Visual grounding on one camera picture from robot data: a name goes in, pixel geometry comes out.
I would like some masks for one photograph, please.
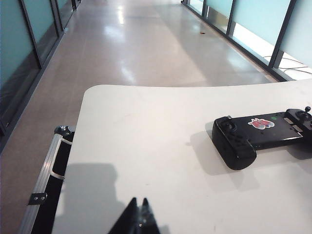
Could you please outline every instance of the hallway floor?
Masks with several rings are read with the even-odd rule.
[[[53,130],[76,124],[86,89],[271,82],[266,77],[180,0],[82,1],[2,152],[1,233],[17,232]]]

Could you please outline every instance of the frosted glass panel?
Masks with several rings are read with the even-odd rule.
[[[19,0],[0,0],[0,117],[6,125],[39,71]]]
[[[207,15],[205,17],[207,17],[206,19],[209,23],[213,24],[222,32],[226,33],[229,24],[229,18],[216,11],[211,6],[207,6]]]
[[[312,1],[297,0],[281,50],[312,68]]]
[[[58,9],[59,9],[60,20],[64,28],[73,12],[72,1],[71,0],[58,0]]]
[[[289,3],[290,0],[237,0],[233,20],[274,45]]]
[[[227,18],[230,17],[233,0],[207,0],[206,4]]]
[[[33,51],[18,0],[1,3],[1,86]]]
[[[50,53],[58,35],[50,0],[24,0],[42,61]]]
[[[202,13],[204,0],[190,0],[190,5],[199,13]]]

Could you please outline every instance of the sticker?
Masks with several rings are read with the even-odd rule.
[[[272,128],[275,126],[275,124],[271,121],[258,118],[252,118],[252,121],[249,122],[248,124],[260,130],[263,130],[265,128]]]

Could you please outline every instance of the table surface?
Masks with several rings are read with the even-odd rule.
[[[312,159],[303,145],[227,168],[210,135],[219,117],[304,109],[312,80],[85,92],[53,228],[105,234],[147,197],[163,234],[310,234]]]

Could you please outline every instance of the metal bracket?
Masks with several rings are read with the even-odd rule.
[[[68,129],[68,126],[58,126],[54,130],[54,134],[60,134],[63,137],[69,136],[72,132]]]
[[[28,205],[42,205],[48,198],[47,193],[31,194]]]

